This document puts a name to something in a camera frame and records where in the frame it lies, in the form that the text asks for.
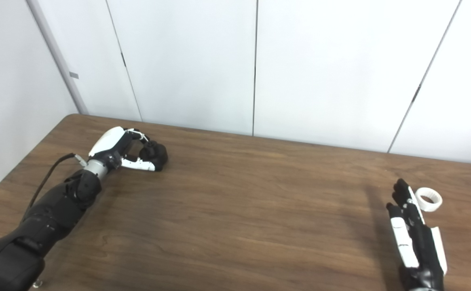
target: white plastic ring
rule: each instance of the white plastic ring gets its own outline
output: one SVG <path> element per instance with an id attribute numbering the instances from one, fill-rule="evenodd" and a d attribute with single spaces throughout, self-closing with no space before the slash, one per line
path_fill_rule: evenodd
<path id="1" fill-rule="evenodd" d="M 424 200 L 422 197 L 429 198 L 433 203 Z M 431 188 L 419 188 L 415 192 L 415 198 L 422 211 L 433 212 L 442 205 L 442 196 Z"/>

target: robotic hand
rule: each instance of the robotic hand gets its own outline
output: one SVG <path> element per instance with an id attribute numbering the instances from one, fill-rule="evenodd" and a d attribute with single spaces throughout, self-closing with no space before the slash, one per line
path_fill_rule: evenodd
<path id="1" fill-rule="evenodd" d="M 387 204 L 397 247 L 402 259 L 399 275 L 406 291 L 444 291 L 448 270 L 438 227 L 424 222 L 411 187 L 402 179 L 392 194 L 398 206 Z"/>
<path id="2" fill-rule="evenodd" d="M 133 140 L 143 144 L 138 157 L 127 154 Z M 65 158 L 58 160 L 49 174 Z M 32 286 L 45 267 L 44 257 L 93 204 L 107 173 L 120 166 L 161 171 L 166 162 L 165 147 L 137 129 L 114 127 L 107 131 L 91 149 L 88 162 L 82 160 L 85 167 L 36 203 L 34 196 L 17 229 L 0 238 L 0 291 L 27 291 Z"/>

